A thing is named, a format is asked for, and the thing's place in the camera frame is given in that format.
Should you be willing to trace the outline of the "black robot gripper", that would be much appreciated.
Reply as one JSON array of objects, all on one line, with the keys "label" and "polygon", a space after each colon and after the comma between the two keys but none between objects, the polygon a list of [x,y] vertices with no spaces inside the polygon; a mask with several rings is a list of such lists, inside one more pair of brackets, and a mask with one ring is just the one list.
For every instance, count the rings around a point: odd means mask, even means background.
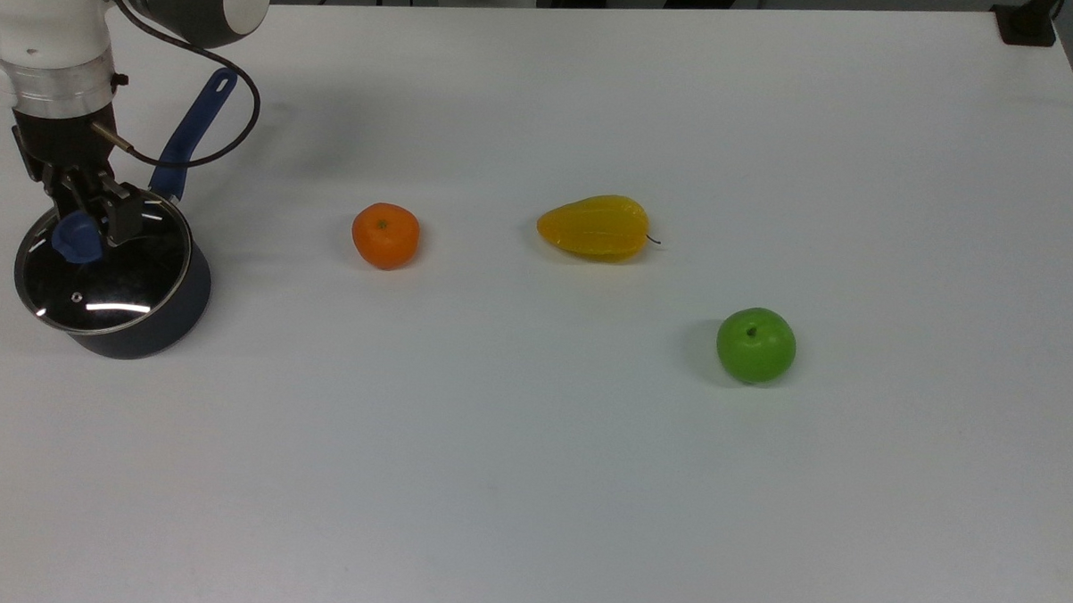
[{"label": "black robot gripper", "polygon": [[142,231],[144,191],[120,183],[112,173],[114,144],[94,126],[117,132],[115,112],[102,108],[74,118],[43,118],[12,111],[17,149],[31,179],[50,196],[58,222],[71,215],[94,221],[91,200],[109,246],[121,246]]}]

